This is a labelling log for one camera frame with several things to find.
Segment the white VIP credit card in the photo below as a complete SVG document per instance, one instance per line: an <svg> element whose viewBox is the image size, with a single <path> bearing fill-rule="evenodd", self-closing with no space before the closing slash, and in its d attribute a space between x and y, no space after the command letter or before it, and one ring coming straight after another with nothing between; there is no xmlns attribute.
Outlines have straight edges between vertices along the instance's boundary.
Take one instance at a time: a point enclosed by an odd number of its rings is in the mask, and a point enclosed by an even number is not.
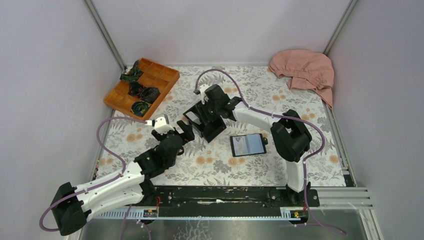
<svg viewBox="0 0 424 240"><path fill-rule="evenodd" d="M232 144L235 156L243 156L249 153L245 136L234 136Z"/></svg>

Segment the black leather card holder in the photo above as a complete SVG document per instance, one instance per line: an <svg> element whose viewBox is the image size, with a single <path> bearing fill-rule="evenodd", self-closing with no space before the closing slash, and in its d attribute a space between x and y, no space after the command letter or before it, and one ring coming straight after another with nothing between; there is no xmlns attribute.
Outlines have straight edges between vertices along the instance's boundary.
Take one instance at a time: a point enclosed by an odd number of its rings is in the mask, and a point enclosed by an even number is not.
<svg viewBox="0 0 424 240"><path fill-rule="evenodd" d="M229 141L230 141L231 153L233 157L254 156L254 155L267 153L266 145L268 144L268 139L264 137L262 133L237 135L237 136L245 136L247 147L248 147L248 154L235 156L232 138L236 136L230 136Z"/></svg>

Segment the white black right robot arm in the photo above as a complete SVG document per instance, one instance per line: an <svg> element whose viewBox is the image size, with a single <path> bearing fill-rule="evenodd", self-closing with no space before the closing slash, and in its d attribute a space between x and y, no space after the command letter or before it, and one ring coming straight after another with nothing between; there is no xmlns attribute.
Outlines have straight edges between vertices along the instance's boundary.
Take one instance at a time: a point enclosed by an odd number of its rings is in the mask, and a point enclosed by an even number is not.
<svg viewBox="0 0 424 240"><path fill-rule="evenodd" d="M211 142L225 129L224 119L244 122L268 131L277 153L286 161L288 169L287 201L293 206L306 199L305 179L301 157L310 149L312 136L299 115L289 110L282 116L272 115L247 105L241 97L230 98L223 89L213 84L201 85L194 90L200 100L194 105L194 114L199 122L193 126L207 142Z"/></svg>

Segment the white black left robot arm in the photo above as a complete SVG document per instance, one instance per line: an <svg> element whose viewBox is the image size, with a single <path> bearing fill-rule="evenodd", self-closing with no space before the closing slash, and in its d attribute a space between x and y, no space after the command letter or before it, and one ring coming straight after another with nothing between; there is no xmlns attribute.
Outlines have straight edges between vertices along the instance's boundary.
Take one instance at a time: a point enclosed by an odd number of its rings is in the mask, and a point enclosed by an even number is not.
<svg viewBox="0 0 424 240"><path fill-rule="evenodd" d="M156 189L151 179L175 165L183 146L193 141L195 134L192 125L182 120L177 121L181 133L163 117L146 123L154 127L152 135L159 141L157 146L122 170L77 186L66 182L58 188L48 210L57 225L54 230L61 236L78 231L95 216L117 207L137 203L148 206L154 202Z"/></svg>

